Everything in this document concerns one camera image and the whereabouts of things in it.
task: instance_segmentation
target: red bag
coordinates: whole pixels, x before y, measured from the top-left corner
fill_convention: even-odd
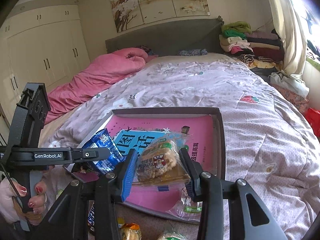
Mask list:
[[[305,119],[311,125],[314,134],[320,136],[320,111],[309,108],[304,115]]]

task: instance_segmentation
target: red and white logo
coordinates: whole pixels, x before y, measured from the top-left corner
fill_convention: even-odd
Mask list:
[[[153,157],[153,164],[154,166],[159,169],[165,166],[165,160],[164,160],[164,155],[158,155]]]

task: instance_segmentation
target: hand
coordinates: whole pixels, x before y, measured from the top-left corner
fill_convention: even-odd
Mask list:
[[[21,197],[24,197],[27,194],[27,189],[16,181],[12,181],[17,191]],[[45,210],[44,203],[46,201],[45,192],[47,191],[47,186],[43,181],[40,181],[35,185],[35,191],[38,195],[33,196],[29,199],[28,206],[33,208],[33,212],[27,212],[24,214],[19,206],[19,204],[14,200],[13,196],[16,196],[16,193],[12,189],[9,181],[5,178],[0,183],[0,212],[8,223],[13,223],[18,220],[24,219],[27,217],[32,225],[38,225],[42,220],[42,213]]]

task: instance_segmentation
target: strawberry print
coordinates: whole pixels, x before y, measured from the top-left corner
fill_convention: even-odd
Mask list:
[[[260,102],[260,100],[256,97],[253,96],[243,96],[241,97],[240,101],[244,101],[244,102],[248,102],[248,103],[252,103],[252,104],[256,104],[258,102]]]

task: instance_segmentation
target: white star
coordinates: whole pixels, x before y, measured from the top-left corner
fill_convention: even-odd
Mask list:
[[[170,132],[170,129],[169,129],[168,127],[167,127],[167,128],[163,128],[163,130],[164,130],[164,131],[163,131],[164,133],[171,133],[171,132]]]

